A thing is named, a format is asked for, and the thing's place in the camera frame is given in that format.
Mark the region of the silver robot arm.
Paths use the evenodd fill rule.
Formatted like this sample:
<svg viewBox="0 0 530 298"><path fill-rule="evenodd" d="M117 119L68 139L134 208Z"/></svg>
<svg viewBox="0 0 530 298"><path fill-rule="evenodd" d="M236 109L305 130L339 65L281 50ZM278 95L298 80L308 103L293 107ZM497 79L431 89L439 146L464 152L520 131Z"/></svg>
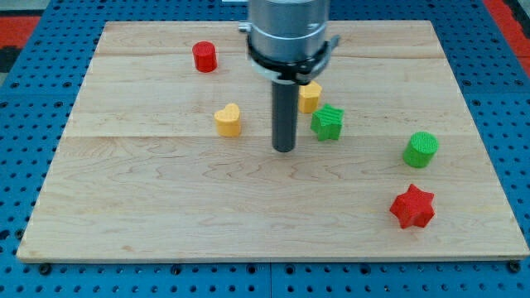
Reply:
<svg viewBox="0 0 530 298"><path fill-rule="evenodd" d="M249 0L238 29L254 70L277 84L309 84L340 43L326 37L329 10L329 0Z"/></svg>

